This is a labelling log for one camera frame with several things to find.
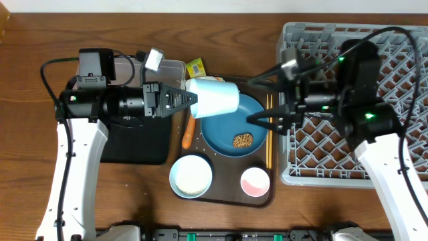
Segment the light blue cup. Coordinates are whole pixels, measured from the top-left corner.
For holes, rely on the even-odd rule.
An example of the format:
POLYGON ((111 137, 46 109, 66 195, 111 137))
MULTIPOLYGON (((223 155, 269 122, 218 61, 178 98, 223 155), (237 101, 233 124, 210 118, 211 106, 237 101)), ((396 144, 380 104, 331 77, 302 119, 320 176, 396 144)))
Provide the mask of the light blue cup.
POLYGON ((229 114, 239 106, 239 89, 231 82, 193 78, 187 80, 186 91, 197 95, 197 102, 190 106, 193 118, 229 114))

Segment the brown food scrap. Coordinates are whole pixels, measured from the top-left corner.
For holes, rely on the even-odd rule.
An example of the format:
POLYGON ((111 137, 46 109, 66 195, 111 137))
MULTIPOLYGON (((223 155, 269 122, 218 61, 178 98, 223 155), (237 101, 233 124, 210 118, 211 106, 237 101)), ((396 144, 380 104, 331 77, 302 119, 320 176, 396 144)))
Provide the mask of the brown food scrap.
POLYGON ((234 148, 248 148, 253 144, 253 135, 251 133, 244 133, 236 135, 233 139, 234 148))

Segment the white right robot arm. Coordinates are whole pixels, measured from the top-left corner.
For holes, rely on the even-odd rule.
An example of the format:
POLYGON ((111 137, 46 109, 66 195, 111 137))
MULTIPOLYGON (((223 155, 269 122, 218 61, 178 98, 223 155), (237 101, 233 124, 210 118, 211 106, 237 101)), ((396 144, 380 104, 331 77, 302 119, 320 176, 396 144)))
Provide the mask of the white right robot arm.
POLYGON ((330 113, 336 130, 368 173, 395 240, 426 238, 427 192, 405 149, 405 128, 392 106, 377 95, 381 68, 377 51, 338 56, 335 84, 310 81, 309 67, 297 50, 287 50, 285 56, 286 62, 248 81, 284 93, 285 104, 247 121, 283 135, 309 112, 330 113))

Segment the blue plate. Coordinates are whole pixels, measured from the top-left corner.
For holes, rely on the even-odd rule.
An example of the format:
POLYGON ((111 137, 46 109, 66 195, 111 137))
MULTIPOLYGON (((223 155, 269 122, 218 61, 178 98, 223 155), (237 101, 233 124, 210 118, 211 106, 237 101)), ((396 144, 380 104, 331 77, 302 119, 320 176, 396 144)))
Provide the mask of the blue plate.
POLYGON ((215 152, 226 157, 244 157, 257 151, 265 142, 268 130, 248 123, 246 118, 264 110, 254 98, 240 94, 239 106, 235 112, 201 119, 201 134, 215 152), (239 135, 251 134, 249 147, 234 147, 233 141, 239 135))

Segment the light blue rice bowl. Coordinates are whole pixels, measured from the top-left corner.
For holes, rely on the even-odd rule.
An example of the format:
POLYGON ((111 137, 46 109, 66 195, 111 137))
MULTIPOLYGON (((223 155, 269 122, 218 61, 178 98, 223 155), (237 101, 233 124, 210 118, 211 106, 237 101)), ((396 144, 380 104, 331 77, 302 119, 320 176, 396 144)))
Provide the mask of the light blue rice bowl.
POLYGON ((171 167, 171 189, 185 199, 201 197, 211 186, 213 171, 209 162, 198 155, 185 155, 171 167))

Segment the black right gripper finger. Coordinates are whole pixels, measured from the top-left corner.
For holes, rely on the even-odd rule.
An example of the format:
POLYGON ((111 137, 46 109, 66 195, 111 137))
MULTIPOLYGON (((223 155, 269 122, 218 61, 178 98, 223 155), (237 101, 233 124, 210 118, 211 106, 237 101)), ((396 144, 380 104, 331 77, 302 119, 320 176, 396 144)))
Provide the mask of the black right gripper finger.
POLYGON ((246 121, 273 133, 287 135, 294 123, 294 111, 287 105, 281 105, 247 116, 246 121))
POLYGON ((276 64, 262 74, 247 79, 248 85, 264 90, 284 90, 289 82, 281 64, 276 64))

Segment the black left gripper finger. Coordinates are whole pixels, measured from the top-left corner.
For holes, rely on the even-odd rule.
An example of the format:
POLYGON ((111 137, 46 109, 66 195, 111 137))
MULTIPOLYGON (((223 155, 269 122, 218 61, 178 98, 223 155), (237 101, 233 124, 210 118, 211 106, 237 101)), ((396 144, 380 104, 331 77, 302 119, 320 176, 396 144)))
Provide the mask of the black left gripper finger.
POLYGON ((184 99, 197 99, 197 95, 192 92, 188 92, 181 88, 175 88, 165 83, 160 83, 160 93, 164 96, 179 96, 184 99))
POLYGON ((196 104, 198 102, 197 97, 176 97, 176 98, 167 98, 162 97, 160 99, 160 116, 167 117, 172 114, 185 110, 189 108, 191 105, 196 104))

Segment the small pink cup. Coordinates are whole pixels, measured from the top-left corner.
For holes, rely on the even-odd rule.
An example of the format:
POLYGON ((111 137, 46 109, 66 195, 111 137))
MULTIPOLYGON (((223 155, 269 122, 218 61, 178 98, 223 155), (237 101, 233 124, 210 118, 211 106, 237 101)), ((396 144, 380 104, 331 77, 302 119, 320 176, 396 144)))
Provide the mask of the small pink cup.
POLYGON ((242 173, 240 185, 248 196, 261 197, 265 195, 270 188, 270 177, 263 169, 259 167, 250 167, 242 173))

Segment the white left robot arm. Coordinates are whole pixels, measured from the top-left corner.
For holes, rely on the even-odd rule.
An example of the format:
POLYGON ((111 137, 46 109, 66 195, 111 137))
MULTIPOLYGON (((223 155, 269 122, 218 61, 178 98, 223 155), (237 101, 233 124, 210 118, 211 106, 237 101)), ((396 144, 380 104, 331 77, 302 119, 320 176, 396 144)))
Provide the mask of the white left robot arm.
POLYGON ((138 224, 121 222, 98 235, 94 206, 100 160, 112 117, 168 117, 197 103, 192 92, 164 83, 139 88, 70 84, 54 98, 58 154, 36 240, 142 240, 138 224))

